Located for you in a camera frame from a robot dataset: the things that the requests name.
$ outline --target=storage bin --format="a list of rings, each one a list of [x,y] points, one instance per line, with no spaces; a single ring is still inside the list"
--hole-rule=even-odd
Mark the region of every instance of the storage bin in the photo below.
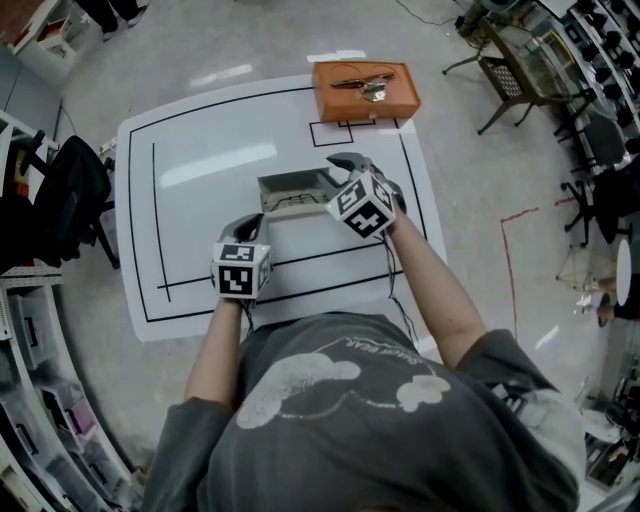
[[[89,441],[82,454],[71,454],[73,461],[104,499],[117,501],[116,490],[123,482],[117,469],[97,441]]]
[[[78,478],[76,469],[64,457],[56,457],[46,468],[46,472],[58,482],[66,498],[78,512],[97,512],[100,510],[93,489],[82,478]]]
[[[46,467],[56,456],[27,405],[22,389],[0,395],[0,405],[27,457],[38,467]]]
[[[40,392],[51,423],[65,448],[82,452],[96,429],[93,411],[76,382],[38,377],[34,386]]]
[[[10,297],[9,304],[25,366],[35,370],[57,353],[46,300],[42,297]]]
[[[0,393],[8,392],[20,382],[16,361],[9,343],[0,343]]]

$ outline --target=orange box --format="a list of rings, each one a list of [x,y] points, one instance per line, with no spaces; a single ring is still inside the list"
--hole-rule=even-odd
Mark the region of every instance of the orange box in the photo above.
[[[331,86],[339,80],[365,79],[391,72],[396,76],[387,82],[387,97],[377,103],[365,99],[360,89],[337,89]],[[409,68],[402,62],[316,62],[313,67],[313,87],[323,122],[408,119],[421,105]]]

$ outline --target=floor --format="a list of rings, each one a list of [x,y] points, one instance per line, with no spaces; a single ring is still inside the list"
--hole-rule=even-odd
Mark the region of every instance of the floor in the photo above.
[[[435,23],[463,13],[460,2],[406,0]],[[555,121],[538,109],[519,128],[522,111],[514,109],[477,135],[499,99],[476,65],[442,76],[473,53],[453,23],[425,25],[392,0],[153,0],[135,29],[121,28],[106,44],[95,28],[84,37],[64,107],[96,148],[127,117],[159,105],[310,73],[309,55],[361,50],[368,59],[408,62],[423,99],[414,121],[449,265],[487,326],[514,330],[563,392],[575,398],[597,385],[608,331],[576,314],[581,294],[555,280],[570,243],[562,226],[575,210],[559,188],[570,157],[553,137]],[[60,139],[70,133],[63,116]],[[181,400],[200,340],[139,342],[120,275],[98,247],[64,270],[60,306],[79,369],[114,439],[142,464],[167,407]]]

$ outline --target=white table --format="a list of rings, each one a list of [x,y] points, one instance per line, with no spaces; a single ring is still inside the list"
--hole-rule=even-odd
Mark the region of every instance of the white table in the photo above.
[[[624,306],[629,298],[631,288],[631,250],[629,243],[623,238],[618,246],[618,263],[616,265],[616,296],[618,304]]]
[[[340,151],[371,157],[402,187],[409,216],[446,260],[413,123],[322,124],[310,76],[208,92],[125,121],[118,131],[116,218],[137,336],[204,333],[217,302],[213,243],[226,224],[261,211],[257,178],[330,167],[326,157]],[[254,310],[257,325],[387,297],[379,242],[362,241],[328,214],[271,223],[269,230],[274,271]],[[406,292],[403,277],[396,287]]]

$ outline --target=office chair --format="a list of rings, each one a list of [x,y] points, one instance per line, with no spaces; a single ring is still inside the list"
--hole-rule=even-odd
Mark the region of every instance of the office chair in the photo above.
[[[573,139],[580,148],[582,141],[580,134],[584,134],[593,157],[587,158],[584,151],[579,151],[582,164],[572,173],[590,171],[594,166],[608,167],[622,162],[625,155],[624,137],[617,123],[597,113],[589,114],[589,123],[580,131],[573,131],[566,137],[558,140],[558,143]]]
[[[107,169],[113,168],[113,160],[103,164],[82,139],[73,136],[62,145],[51,164],[47,164],[36,155],[43,138],[44,132],[39,131],[25,147],[20,166],[23,175],[29,166],[44,175],[33,205],[25,198],[20,202],[15,198],[1,198],[3,209],[12,215],[3,218],[13,218],[17,229],[2,235],[9,242],[4,247],[14,249],[2,251],[0,271],[31,258],[59,267],[60,260],[79,257],[81,243],[94,245],[96,238],[111,266],[120,268],[100,223],[100,215],[114,207],[113,201],[107,201],[111,193]]]
[[[583,181],[576,181],[576,190],[571,183],[562,183],[560,188],[569,189],[578,202],[578,214],[564,226],[569,232],[582,219],[584,221],[584,242],[589,243],[589,222],[595,218],[602,236],[608,244],[613,243],[618,234],[631,235],[632,227],[618,228],[620,217],[640,211],[640,160],[634,158],[631,163],[619,171],[606,170],[593,179],[593,203],[589,204]]]

